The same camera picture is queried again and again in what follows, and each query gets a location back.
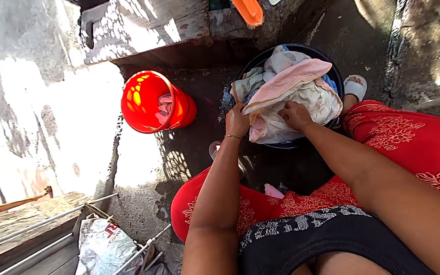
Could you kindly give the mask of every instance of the cloth in bucket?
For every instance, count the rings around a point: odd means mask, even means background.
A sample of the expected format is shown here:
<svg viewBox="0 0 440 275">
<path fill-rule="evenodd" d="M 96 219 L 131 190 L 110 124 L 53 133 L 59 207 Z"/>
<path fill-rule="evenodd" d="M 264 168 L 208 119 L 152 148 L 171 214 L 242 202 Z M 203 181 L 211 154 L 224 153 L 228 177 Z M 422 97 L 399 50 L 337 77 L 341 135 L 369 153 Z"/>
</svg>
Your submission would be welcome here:
<svg viewBox="0 0 440 275">
<path fill-rule="evenodd" d="M 171 112 L 171 106 L 173 105 L 173 98 L 170 93 L 159 97 L 159 112 L 156 113 L 157 119 L 161 124 L 166 123 L 167 117 Z"/>
<path fill-rule="evenodd" d="M 332 64 L 311 59 L 304 53 L 277 46 L 264 68 L 256 67 L 246 78 L 232 83 L 230 94 L 236 102 L 248 98 L 243 110 L 249 114 L 249 140 L 255 143 L 280 143 L 304 135 L 283 121 L 278 111 L 288 100 L 304 104 L 314 122 L 326 124 L 339 116 L 342 101 L 322 77 Z"/>
</svg>

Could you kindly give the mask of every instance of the woman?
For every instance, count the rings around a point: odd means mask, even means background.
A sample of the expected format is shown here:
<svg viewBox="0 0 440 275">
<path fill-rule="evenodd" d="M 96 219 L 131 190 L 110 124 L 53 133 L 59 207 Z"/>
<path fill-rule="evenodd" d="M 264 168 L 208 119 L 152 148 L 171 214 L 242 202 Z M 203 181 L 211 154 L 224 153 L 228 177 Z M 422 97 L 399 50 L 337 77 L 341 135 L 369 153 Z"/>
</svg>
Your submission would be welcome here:
<svg viewBox="0 0 440 275">
<path fill-rule="evenodd" d="M 186 240 L 182 274 L 440 275 L 440 118 L 358 102 L 365 84 L 351 76 L 345 85 L 354 140 L 312 122 L 301 104 L 279 112 L 336 174 L 310 196 L 277 199 L 239 185 L 249 120 L 242 104 L 229 112 L 213 165 L 171 207 Z"/>
</svg>

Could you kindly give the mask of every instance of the orange plastic object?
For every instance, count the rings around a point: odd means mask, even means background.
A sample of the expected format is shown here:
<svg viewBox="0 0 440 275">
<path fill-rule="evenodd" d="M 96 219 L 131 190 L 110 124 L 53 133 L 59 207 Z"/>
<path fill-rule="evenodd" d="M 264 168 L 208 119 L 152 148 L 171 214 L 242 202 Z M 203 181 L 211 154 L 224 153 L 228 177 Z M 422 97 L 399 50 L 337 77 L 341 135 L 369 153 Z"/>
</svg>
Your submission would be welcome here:
<svg viewBox="0 0 440 275">
<path fill-rule="evenodd" d="M 233 0 L 242 18 L 250 27 L 257 27 L 263 23 L 263 9 L 257 0 Z"/>
<path fill-rule="evenodd" d="M 159 97 L 170 93 L 171 111 L 164 124 L 159 122 Z M 121 102 L 125 121 L 136 131 L 152 134 L 161 130 L 186 127 L 196 117 L 196 103 L 165 76 L 154 71 L 141 71 L 123 86 Z"/>
</svg>

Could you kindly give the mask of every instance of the wooden plank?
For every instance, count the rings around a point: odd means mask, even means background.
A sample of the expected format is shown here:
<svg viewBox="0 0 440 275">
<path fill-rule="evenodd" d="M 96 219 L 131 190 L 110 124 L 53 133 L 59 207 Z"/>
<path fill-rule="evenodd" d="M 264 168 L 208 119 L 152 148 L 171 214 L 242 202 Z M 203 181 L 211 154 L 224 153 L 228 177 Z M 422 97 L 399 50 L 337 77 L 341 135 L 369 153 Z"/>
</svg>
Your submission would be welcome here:
<svg viewBox="0 0 440 275">
<path fill-rule="evenodd" d="M 22 272 L 23 275 L 47 275 L 56 271 L 59 267 L 65 265 L 71 259 L 75 258 L 79 254 L 77 242 L 70 243 L 41 260 L 31 268 Z"/>
<path fill-rule="evenodd" d="M 110 0 L 83 11 L 81 22 L 93 64 L 208 36 L 208 1 Z"/>
<path fill-rule="evenodd" d="M 36 238 L 20 244 L 18 247 L 0 254 L 0 272 L 69 234 L 76 220 L 77 218 L 71 219 Z"/>
<path fill-rule="evenodd" d="M 78 262 L 79 262 L 79 256 L 77 255 L 74 258 L 70 259 L 63 266 L 56 269 L 50 275 L 74 275 L 76 274 Z"/>
<path fill-rule="evenodd" d="M 81 193 L 72 192 L 64 196 L 38 202 L 27 209 L 5 213 L 0 216 L 0 237 L 72 209 L 87 200 L 91 200 L 91 197 L 85 197 Z M 78 215 L 79 211 L 76 211 L 0 243 L 0 255 L 4 254 L 3 258 L 5 259 L 5 261 L 0 260 L 0 266 L 26 252 L 25 249 L 37 247 L 42 243 L 41 240 L 40 243 L 33 243 L 31 240 L 37 239 L 49 230 L 58 228 Z"/>
</svg>

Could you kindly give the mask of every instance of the gold bracelet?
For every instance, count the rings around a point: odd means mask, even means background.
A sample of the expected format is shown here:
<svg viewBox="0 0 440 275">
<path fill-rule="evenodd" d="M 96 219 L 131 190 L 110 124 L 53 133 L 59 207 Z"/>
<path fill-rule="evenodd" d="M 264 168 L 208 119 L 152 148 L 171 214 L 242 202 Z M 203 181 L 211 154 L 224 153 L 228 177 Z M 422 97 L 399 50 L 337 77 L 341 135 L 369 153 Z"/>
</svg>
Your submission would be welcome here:
<svg viewBox="0 0 440 275">
<path fill-rule="evenodd" d="M 242 140 L 241 137 L 236 136 L 236 135 L 233 135 L 233 134 L 226 134 L 226 135 L 224 136 L 224 138 L 226 138 L 226 137 L 231 137 L 231 138 L 236 138 L 236 139 L 240 139 L 240 140 Z"/>
</svg>

